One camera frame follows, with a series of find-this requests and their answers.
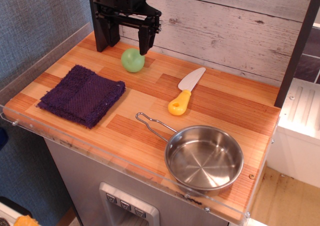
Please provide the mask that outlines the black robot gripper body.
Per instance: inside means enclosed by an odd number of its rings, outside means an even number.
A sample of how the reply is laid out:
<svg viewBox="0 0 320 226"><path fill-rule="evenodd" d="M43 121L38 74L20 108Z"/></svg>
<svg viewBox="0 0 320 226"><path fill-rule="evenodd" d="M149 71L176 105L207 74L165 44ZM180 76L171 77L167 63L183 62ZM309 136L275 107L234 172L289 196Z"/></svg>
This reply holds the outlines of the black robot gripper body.
<svg viewBox="0 0 320 226"><path fill-rule="evenodd" d="M147 0L94 0L98 15L112 17L118 25L139 29L141 26L161 31L161 11L147 4Z"/></svg>

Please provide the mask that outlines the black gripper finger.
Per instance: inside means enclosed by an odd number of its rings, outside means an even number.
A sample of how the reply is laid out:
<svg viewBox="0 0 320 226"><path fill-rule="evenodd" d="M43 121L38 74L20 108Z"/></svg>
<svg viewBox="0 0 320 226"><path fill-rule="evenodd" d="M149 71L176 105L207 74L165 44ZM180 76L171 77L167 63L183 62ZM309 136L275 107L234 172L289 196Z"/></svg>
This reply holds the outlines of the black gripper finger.
<svg viewBox="0 0 320 226"><path fill-rule="evenodd" d="M119 25L114 22L112 17L106 17L102 14L97 16L100 27L100 44L101 47L113 47L120 40Z"/></svg>
<svg viewBox="0 0 320 226"><path fill-rule="evenodd" d="M148 53L148 50L153 47L156 31L150 26L140 26L138 31L139 52L141 56Z"/></svg>

